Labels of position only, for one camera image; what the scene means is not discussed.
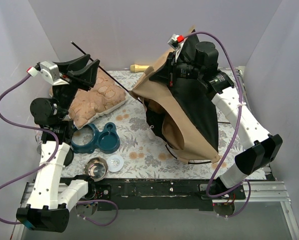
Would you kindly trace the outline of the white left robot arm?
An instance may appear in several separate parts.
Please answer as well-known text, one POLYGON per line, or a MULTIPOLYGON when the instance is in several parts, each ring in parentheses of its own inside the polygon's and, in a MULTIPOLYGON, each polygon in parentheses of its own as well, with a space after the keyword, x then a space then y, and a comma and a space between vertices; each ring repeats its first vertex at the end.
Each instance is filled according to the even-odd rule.
POLYGON ((25 207, 17 209, 16 218, 33 231, 62 233, 68 226, 70 212, 80 200, 96 194, 93 180, 76 175, 59 193, 64 166, 74 157, 71 149, 74 121, 67 119, 79 89, 89 91, 96 83, 100 61, 85 54, 66 62, 42 61, 35 67, 52 86, 52 97, 39 97, 30 104, 35 124, 42 130, 41 158, 32 192, 25 207))

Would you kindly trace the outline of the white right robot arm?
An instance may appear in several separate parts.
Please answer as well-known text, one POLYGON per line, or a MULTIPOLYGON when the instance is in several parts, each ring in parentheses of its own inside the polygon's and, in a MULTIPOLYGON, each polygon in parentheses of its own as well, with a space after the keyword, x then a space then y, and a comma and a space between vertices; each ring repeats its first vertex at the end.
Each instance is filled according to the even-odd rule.
POLYGON ((167 85, 173 92, 182 83, 198 84, 198 95, 206 97, 222 111, 234 127, 234 136, 242 142, 244 151, 235 156, 233 165, 216 179, 211 193, 227 199, 247 176, 275 159, 283 139, 259 124, 243 102, 241 86, 219 70, 219 52, 214 43, 194 43, 193 56, 186 49, 186 41, 180 38, 172 40, 169 45, 174 50, 149 79, 167 85))

